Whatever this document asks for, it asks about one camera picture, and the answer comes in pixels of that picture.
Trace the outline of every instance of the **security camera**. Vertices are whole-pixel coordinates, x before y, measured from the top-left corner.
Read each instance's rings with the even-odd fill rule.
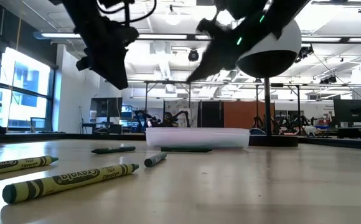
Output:
[[[196,49],[191,49],[189,53],[189,61],[195,62],[199,59],[199,53]]]

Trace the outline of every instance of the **ceiling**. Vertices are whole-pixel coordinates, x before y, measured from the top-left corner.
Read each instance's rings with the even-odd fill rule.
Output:
[[[54,6],[48,0],[0,0],[0,4],[16,15],[22,12],[22,18],[42,32],[72,32],[73,23],[62,5]],[[170,12],[170,4],[174,6],[174,12]],[[152,5],[152,0],[136,0],[136,3],[131,6],[131,18],[147,13]],[[305,35],[361,36],[359,9],[360,6],[318,6],[308,3],[297,16],[296,21]],[[196,0],[158,0],[155,13],[148,19],[133,23],[132,26],[135,26],[140,33],[195,33],[198,22],[204,17],[211,19],[214,14],[214,7],[196,6]],[[123,18],[122,13],[110,16],[110,19],[116,21],[122,21]],[[224,24],[230,24],[232,20],[233,18],[227,12],[221,12],[218,17],[218,21]],[[61,40],[60,42],[66,44],[67,50],[74,56],[78,58],[83,56],[85,46],[82,40]],[[172,41],[168,44],[203,51],[207,42]],[[361,45],[314,44],[313,48],[317,57],[310,55],[283,74],[272,78],[271,81],[315,82],[313,77],[320,78],[320,74],[328,71],[327,68],[335,69],[340,77],[348,79],[351,74],[350,69],[361,63]],[[152,54],[151,41],[132,43],[125,60],[128,78],[159,80],[162,78],[160,76],[163,69],[169,69],[171,79],[185,80],[190,71],[198,65],[198,62],[188,61],[188,54],[188,52],[165,56]],[[245,78],[244,82],[248,80],[248,76],[242,74],[241,76]]]

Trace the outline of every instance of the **window frame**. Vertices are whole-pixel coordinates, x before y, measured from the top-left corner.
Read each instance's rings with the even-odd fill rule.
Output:
[[[45,118],[52,120],[55,75],[56,75],[57,68],[51,67],[51,66],[49,66],[49,68],[50,68],[50,72],[49,72],[49,79],[48,79],[48,94],[47,95],[40,94],[40,93],[35,92],[35,91],[15,87],[15,86],[12,86],[12,90],[16,91],[18,93],[27,94],[27,95],[30,95],[30,96],[45,98],[47,100]],[[11,87],[9,85],[4,84],[4,83],[0,83],[0,88],[7,89],[7,90],[11,89]],[[10,130],[10,131],[30,131],[30,128],[13,128],[13,127],[9,127],[8,130]]]

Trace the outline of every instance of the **black cable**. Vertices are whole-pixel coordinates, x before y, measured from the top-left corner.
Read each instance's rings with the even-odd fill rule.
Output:
[[[313,53],[313,55],[315,55],[315,57],[320,61],[320,63],[323,66],[325,66],[325,68],[328,69],[328,71],[331,72],[331,74],[333,74],[333,76],[338,78],[338,80],[340,80],[346,87],[348,87],[350,90],[352,90],[354,93],[356,93],[356,95],[361,97],[361,95],[359,93],[357,93],[353,88],[351,88],[348,84],[346,84],[344,81],[342,81],[331,69],[329,69],[329,67],[327,67],[327,65],[325,65],[325,63],[323,63],[322,60],[320,60],[320,58],[315,53]]]
[[[157,8],[157,0],[154,0],[154,5],[153,5],[153,8],[150,10],[150,12],[148,12],[146,15],[141,16],[137,19],[131,19],[129,22],[141,21],[141,20],[151,16],[154,13],[154,11],[156,10],[156,8]]]
[[[105,14],[115,14],[115,13],[120,12],[121,10],[123,10],[125,8],[125,6],[123,6],[123,7],[120,7],[118,9],[115,9],[113,11],[107,11],[106,9],[102,9],[100,7],[98,1],[96,1],[96,5],[98,6],[99,11],[102,12],[102,13],[105,13]]]

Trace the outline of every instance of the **green led light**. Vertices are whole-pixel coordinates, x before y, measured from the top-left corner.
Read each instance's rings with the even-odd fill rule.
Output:
[[[238,40],[237,40],[237,45],[240,45],[241,41],[243,40],[242,37],[240,37]]]

